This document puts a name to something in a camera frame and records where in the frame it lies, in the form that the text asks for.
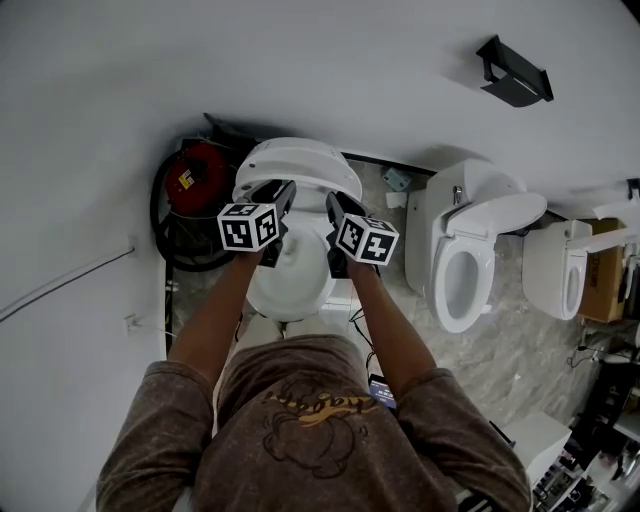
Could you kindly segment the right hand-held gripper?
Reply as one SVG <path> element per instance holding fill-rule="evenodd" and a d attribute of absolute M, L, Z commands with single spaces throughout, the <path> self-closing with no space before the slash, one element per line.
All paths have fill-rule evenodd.
<path fill-rule="evenodd" d="M 325 205 L 333 228 L 326 237 L 332 278 L 348 277 L 348 260 L 375 267 L 389 264 L 399 240 L 392 224 L 371 218 L 365 205 L 344 192 L 329 192 Z"/>

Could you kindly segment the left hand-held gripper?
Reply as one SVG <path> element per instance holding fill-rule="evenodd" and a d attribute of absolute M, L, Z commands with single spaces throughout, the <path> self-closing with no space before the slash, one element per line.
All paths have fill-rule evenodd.
<path fill-rule="evenodd" d="M 222 247 L 230 252 L 262 253 L 260 265 L 275 268 L 288 228 L 281 218 L 296 196 L 293 180 L 271 179 L 246 190 L 217 216 Z"/>

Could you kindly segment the person's left forearm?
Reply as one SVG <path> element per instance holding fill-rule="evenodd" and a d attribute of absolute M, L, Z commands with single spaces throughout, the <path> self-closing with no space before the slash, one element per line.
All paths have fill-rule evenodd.
<path fill-rule="evenodd" d="M 261 259 L 262 252 L 236 255 L 169 351 L 170 362 L 191 368 L 211 388 L 225 366 L 249 284 Z"/>

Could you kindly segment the person's right forearm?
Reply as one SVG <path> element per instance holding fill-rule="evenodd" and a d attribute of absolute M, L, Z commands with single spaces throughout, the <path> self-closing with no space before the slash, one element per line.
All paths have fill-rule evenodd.
<path fill-rule="evenodd" d="M 437 367 L 436 362 L 374 268 L 348 259 L 347 271 L 383 375 L 399 400 L 413 383 Z"/>

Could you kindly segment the white toilet with chrome lever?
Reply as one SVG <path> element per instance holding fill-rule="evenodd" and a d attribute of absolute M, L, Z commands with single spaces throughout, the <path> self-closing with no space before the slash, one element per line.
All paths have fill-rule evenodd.
<path fill-rule="evenodd" d="M 453 204 L 453 187 L 462 198 Z M 451 333 L 469 329 L 481 316 L 492 289 L 495 238 L 448 236 L 448 219 L 474 202 L 529 192 L 523 182 L 479 160 L 437 172 L 423 189 L 409 193 L 405 236 L 405 275 L 424 296 L 441 327 Z"/>

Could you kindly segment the small white toilet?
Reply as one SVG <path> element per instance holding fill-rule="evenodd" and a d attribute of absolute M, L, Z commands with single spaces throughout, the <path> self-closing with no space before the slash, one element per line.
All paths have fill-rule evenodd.
<path fill-rule="evenodd" d="M 589 238 L 592 226 L 579 220 L 554 222 L 524 238 L 522 288 L 526 299 L 564 321 L 579 309 L 585 283 L 587 251 L 573 241 Z"/>

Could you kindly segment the black plastic bracket holder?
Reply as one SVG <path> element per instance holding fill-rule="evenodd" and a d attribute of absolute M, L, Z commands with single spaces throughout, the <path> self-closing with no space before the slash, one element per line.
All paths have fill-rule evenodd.
<path fill-rule="evenodd" d="M 495 35 L 476 51 L 482 59 L 485 92 L 514 108 L 554 100 L 548 74 L 526 60 Z"/>

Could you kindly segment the light blue box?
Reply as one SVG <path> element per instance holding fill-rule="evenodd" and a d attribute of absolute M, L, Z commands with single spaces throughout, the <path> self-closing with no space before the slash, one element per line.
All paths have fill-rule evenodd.
<path fill-rule="evenodd" d="M 382 177 L 384 181 L 396 192 L 402 192 L 406 190 L 412 181 L 412 178 L 406 172 L 390 167 L 386 169 Z"/>

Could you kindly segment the black baseboard strip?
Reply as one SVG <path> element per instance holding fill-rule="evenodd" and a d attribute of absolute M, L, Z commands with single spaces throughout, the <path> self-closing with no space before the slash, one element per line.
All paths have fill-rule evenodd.
<path fill-rule="evenodd" d="M 165 275 L 164 275 L 164 336 L 165 336 L 165 352 L 169 354 L 169 351 L 173 344 L 173 295 L 175 288 L 174 281 L 174 267 L 171 263 L 165 263 Z"/>
<path fill-rule="evenodd" d="M 434 176 L 434 175 L 437 174 L 436 171 L 433 171 L 433 170 L 430 170 L 430 169 L 426 169 L 426 168 L 418 167 L 418 166 L 414 166 L 414 165 L 409 165 L 409 164 L 405 164 L 405 163 L 401 163 L 401 162 L 390 161 L 390 160 L 386 160 L 386 159 L 382 159 L 382 158 L 377 158 L 377 157 L 372 157 L 372 156 L 367 156 L 367 155 L 361 155 L 361 154 L 357 154 L 357 153 L 349 153 L 349 152 L 344 152 L 344 151 L 342 151 L 342 155 L 347 160 L 353 160 L 353 161 L 357 161 L 357 162 L 362 162 L 362 163 L 367 163 L 367 164 L 372 164 L 372 165 L 378 165 L 378 166 L 382 166 L 382 167 L 395 168 L 395 169 L 401 170 L 403 172 L 410 172 L 410 173 L 420 174 L 420 175 L 424 175 L 424 176 Z"/>

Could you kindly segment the cream trousers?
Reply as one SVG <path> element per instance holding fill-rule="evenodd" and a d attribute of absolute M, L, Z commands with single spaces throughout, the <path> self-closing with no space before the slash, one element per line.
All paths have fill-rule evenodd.
<path fill-rule="evenodd" d="M 325 335 L 330 332 L 328 324 L 319 316 L 312 315 L 303 320 L 288 322 L 283 325 L 261 315 L 254 316 L 240 342 L 249 345 L 261 345 L 285 338 L 307 335 Z"/>

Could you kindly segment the black box with blue label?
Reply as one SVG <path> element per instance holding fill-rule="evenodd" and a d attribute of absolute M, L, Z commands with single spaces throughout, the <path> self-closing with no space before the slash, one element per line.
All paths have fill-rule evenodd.
<path fill-rule="evenodd" d="M 390 411 L 396 410 L 396 400 L 383 376 L 371 374 L 368 378 L 368 385 L 372 397 L 384 404 Z"/>

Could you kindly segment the brown printed t-shirt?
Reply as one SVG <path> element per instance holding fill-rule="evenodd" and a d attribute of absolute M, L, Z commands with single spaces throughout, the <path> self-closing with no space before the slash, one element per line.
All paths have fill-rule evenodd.
<path fill-rule="evenodd" d="M 394 408 L 358 349 L 296 337 L 237 353 L 213 387 L 151 364 L 98 479 L 98 512 L 530 512 L 514 451 L 443 368 Z"/>

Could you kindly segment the large cardboard box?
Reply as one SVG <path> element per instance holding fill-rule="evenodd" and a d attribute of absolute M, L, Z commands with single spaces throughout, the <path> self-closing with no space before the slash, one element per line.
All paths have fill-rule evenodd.
<path fill-rule="evenodd" d="M 624 284 L 624 247 L 616 246 L 589 253 L 585 285 L 578 315 L 600 323 L 623 318 L 626 300 L 620 291 Z"/>

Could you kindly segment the white low cabinet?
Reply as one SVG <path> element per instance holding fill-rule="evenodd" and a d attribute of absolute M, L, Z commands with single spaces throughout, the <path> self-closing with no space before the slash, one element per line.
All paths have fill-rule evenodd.
<path fill-rule="evenodd" d="M 561 455 L 572 433 L 544 412 L 512 421 L 503 432 L 514 442 L 513 450 L 526 470 L 531 489 Z"/>

